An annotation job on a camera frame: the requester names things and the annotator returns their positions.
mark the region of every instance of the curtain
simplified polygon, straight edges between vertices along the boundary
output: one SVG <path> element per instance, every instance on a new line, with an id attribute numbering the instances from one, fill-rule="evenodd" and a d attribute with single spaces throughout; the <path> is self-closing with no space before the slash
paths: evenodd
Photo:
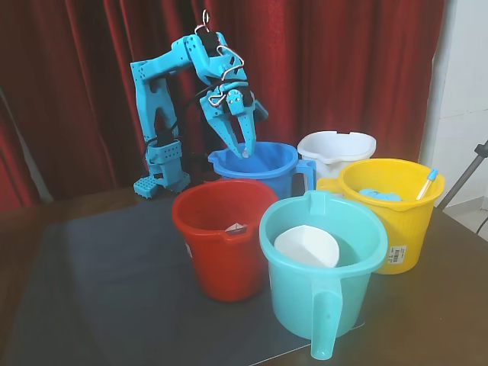
<path id="1" fill-rule="evenodd" d="M 14 122 L 0 98 L 0 211 L 38 202 L 39 194 L 25 163 Z"/>
<path id="2" fill-rule="evenodd" d="M 0 86 L 55 199 L 139 178 L 130 62 L 169 51 L 203 8 L 268 109 L 259 140 L 359 131 L 377 156 L 417 160 L 443 0 L 4 0 Z M 176 107 L 201 88 L 193 70 L 169 82 Z M 221 147 L 197 104 L 180 130 L 185 157 Z"/>

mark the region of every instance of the robotic arm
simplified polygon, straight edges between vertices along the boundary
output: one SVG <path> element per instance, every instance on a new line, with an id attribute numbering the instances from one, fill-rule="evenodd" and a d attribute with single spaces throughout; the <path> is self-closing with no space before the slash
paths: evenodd
<path id="1" fill-rule="evenodd" d="M 200 98 L 207 122 L 241 159 L 254 153 L 255 120 L 268 117 L 249 89 L 244 60 L 227 46 L 221 33 L 208 29 L 208 21 L 204 11 L 204 24 L 195 28 L 195 34 L 176 40 L 172 50 L 160 57 L 131 63 L 149 168 L 149 176 L 137 181 L 134 191 L 146 198 L 151 198 L 159 186 L 180 192 L 190 181 L 181 170 L 181 143 L 175 139 L 177 116 L 166 84 L 169 76 L 194 67 L 198 78 L 209 85 Z M 156 130 L 157 114 L 164 120 L 164 131 Z M 243 151 L 230 125 L 230 116 L 239 121 L 245 141 Z"/>

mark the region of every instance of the yellow bucket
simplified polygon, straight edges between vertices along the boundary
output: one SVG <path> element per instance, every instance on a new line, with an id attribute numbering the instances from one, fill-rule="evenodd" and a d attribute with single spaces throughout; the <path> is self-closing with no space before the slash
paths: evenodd
<path id="1" fill-rule="evenodd" d="M 388 256 L 377 273 L 395 275 L 413 268 L 419 261 L 425 231 L 435 200 L 442 194 L 444 177 L 438 175 L 420 200 L 416 200 L 431 169 L 397 159 L 369 159 L 346 166 L 338 178 L 322 178 L 317 189 L 342 193 L 345 198 L 369 207 L 388 233 Z M 395 193 L 401 202 L 381 201 L 358 192 L 372 188 Z"/>

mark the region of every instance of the turquoise mug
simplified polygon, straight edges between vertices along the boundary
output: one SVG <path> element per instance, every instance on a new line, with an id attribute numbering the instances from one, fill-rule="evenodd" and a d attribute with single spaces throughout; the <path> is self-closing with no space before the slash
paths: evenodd
<path id="1" fill-rule="evenodd" d="M 300 264 L 278 252 L 273 243 L 292 227 L 325 230 L 339 244 L 334 268 Z M 262 251 L 269 263 L 273 311 L 293 334 L 312 341 L 312 357 L 332 357 L 336 337 L 356 323 L 371 272 L 385 261 L 387 232 L 367 207 L 325 191 L 307 191 L 271 205 L 259 226 Z"/>

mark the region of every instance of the blue object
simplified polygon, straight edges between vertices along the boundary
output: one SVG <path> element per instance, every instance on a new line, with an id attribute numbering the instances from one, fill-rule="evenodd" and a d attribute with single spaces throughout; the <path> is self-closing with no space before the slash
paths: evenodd
<path id="1" fill-rule="evenodd" d="M 208 156 L 208 161 L 224 179 L 262 181 L 280 200 L 291 197 L 292 177 L 297 173 L 307 177 L 309 190 L 315 189 L 315 161 L 298 159 L 297 149 L 285 143 L 257 142 L 254 154 L 246 159 L 236 157 L 229 149 L 214 151 Z"/>
<path id="2" fill-rule="evenodd" d="M 181 170 L 181 144 L 174 140 L 178 136 L 178 128 L 166 83 L 169 76 L 193 66 L 198 78 L 206 85 L 216 81 L 220 83 L 200 98 L 200 104 L 209 125 L 238 159 L 242 158 L 244 147 L 249 156 L 254 153 L 255 113 L 261 119 L 268 117 L 268 112 L 249 90 L 244 60 L 227 46 L 221 33 L 210 32 L 206 23 L 203 27 L 207 31 L 206 37 L 202 33 L 184 36 L 173 42 L 171 51 L 164 55 L 130 64 L 136 86 L 137 110 L 147 144 L 146 162 L 153 178 L 151 188 L 146 187 L 145 178 L 134 185 L 136 193 L 144 197 L 152 197 L 156 193 L 157 187 L 155 189 L 153 184 L 180 192 L 190 181 Z M 167 129 L 165 136 L 156 132 L 156 115 L 163 119 Z M 244 136 L 245 146 L 241 148 L 230 125 L 231 116 L 239 121 Z M 178 145 L 179 154 L 171 154 L 172 158 L 168 159 L 168 149 L 174 144 Z"/>
<path id="3" fill-rule="evenodd" d="M 375 198 L 377 200 L 382 200 L 382 201 L 400 202 L 402 200 L 402 198 L 398 194 L 380 193 L 379 191 L 376 191 L 376 190 L 370 189 L 370 188 L 361 189 L 359 191 L 359 194 L 363 194 L 364 196 L 368 196 L 368 197 Z"/>
<path id="4" fill-rule="evenodd" d="M 334 236 L 339 244 L 337 267 L 303 265 L 274 248 L 278 235 L 300 225 Z M 331 358 L 336 337 L 347 333 L 358 318 L 371 272 L 387 257 L 383 224 L 361 204 L 308 191 L 269 207 L 259 239 L 269 261 L 274 314 L 290 332 L 312 340 L 314 358 Z"/>
<path id="5" fill-rule="evenodd" d="M 429 181 L 434 181 L 437 178 L 437 174 L 438 174 L 438 170 L 437 169 L 433 169 L 433 170 L 430 171 L 429 176 L 427 177 L 427 179 Z"/>

